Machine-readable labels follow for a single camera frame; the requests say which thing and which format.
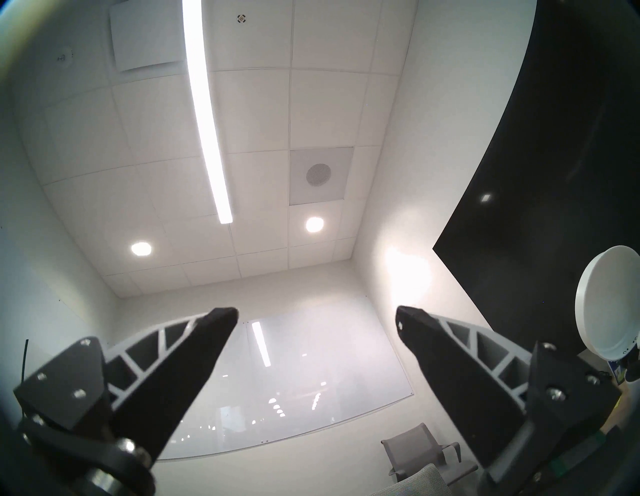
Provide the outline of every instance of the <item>ceiling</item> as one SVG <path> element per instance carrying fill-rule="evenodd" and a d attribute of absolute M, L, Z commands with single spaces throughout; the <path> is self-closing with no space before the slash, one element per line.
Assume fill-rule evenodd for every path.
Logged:
<path fill-rule="evenodd" d="M 216 215 L 186 62 L 119 72 L 112 3 L 77 6 L 44 31 L 12 93 L 45 194 L 114 292 L 126 298 L 350 258 L 417 0 L 204 0 L 229 225 Z M 68 48 L 73 62 L 59 67 Z M 332 191 L 339 199 L 298 191 L 290 205 L 290 157 L 302 153 L 291 151 L 344 147 L 353 152 L 346 182 Z M 320 232 L 305 229 L 312 216 L 324 219 Z M 135 256 L 136 241 L 153 252 Z"/>

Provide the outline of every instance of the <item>white wall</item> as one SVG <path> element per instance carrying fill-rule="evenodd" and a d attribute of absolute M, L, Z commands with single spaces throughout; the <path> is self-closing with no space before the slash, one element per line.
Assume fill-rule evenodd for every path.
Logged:
<path fill-rule="evenodd" d="M 29 164 L 0 88 L 0 222 L 36 274 L 93 332 L 111 341 L 120 300 L 67 234 Z"/>
<path fill-rule="evenodd" d="M 75 340 L 112 341 L 118 298 L 54 214 L 29 165 L 0 88 L 0 404 L 12 421 L 12 390 Z"/>
<path fill-rule="evenodd" d="M 235 306 L 242 320 L 292 312 L 365 294 L 351 261 L 189 287 L 124 301 L 116 336 L 169 319 Z M 442 407 L 426 408 L 415 397 L 295 438 L 240 451 L 161 461 L 154 467 L 160 495 L 368 495 L 393 483 L 380 440 L 420 422 L 436 437 L 447 436 L 435 419 L 448 421 Z"/>
<path fill-rule="evenodd" d="M 436 436 L 442 441 L 456 438 L 455 430 L 436 414 L 437 400 L 397 337 L 395 311 L 411 305 L 489 327 L 433 245 L 500 121 L 535 7 L 535 0 L 420 2 L 354 250 L 356 270 L 409 374 L 415 402 L 429 412 L 429 427 L 439 424 L 447 433 Z"/>

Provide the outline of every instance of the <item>recessed ceiling light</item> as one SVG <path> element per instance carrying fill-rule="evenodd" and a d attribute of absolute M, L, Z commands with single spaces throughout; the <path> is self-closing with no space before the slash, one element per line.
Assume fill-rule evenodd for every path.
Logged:
<path fill-rule="evenodd" d="M 320 217 L 311 217 L 307 219 L 307 230 L 309 232 L 318 232 L 324 227 L 324 221 Z"/>
<path fill-rule="evenodd" d="M 151 245 L 140 241 L 131 245 L 131 251 L 139 257 L 146 257 L 151 253 Z"/>
<path fill-rule="evenodd" d="M 216 203 L 218 219 L 221 224 L 233 221 L 231 206 L 227 195 L 225 174 L 222 170 L 222 157 L 213 120 L 207 62 L 204 53 L 204 34 L 202 32 L 202 0 L 182 0 L 182 21 L 184 23 L 184 46 L 187 52 L 187 70 L 195 107 L 200 146 L 209 176 L 209 184 Z"/>

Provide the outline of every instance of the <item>bolt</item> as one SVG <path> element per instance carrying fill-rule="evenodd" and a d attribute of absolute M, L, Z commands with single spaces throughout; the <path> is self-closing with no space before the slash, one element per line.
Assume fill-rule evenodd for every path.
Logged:
<path fill-rule="evenodd" d="M 561 389 L 557 387 L 549 387 L 547 388 L 547 394 L 553 401 L 564 401 L 566 399 L 566 394 Z"/>
<path fill-rule="evenodd" d="M 600 379 L 598 379 L 593 374 L 587 374 L 587 382 L 589 384 L 593 384 L 594 386 L 597 386 L 598 384 L 600 384 Z"/>

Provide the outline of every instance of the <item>whiteboard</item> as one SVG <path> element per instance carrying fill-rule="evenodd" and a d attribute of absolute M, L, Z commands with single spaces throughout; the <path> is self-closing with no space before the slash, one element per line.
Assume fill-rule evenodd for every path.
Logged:
<path fill-rule="evenodd" d="M 412 394 L 365 296 L 239 323 L 160 458 L 285 439 Z"/>

